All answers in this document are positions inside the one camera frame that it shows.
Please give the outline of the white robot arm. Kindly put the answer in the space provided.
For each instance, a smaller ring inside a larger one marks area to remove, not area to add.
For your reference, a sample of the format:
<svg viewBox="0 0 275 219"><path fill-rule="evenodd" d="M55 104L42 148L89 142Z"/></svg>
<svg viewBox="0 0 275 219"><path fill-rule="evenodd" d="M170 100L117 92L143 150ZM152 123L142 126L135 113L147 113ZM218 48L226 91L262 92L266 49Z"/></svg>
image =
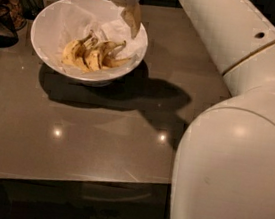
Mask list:
<svg viewBox="0 0 275 219"><path fill-rule="evenodd" d="M192 121L171 219L275 219L275 26L250 0L179 0L231 97Z"/></svg>

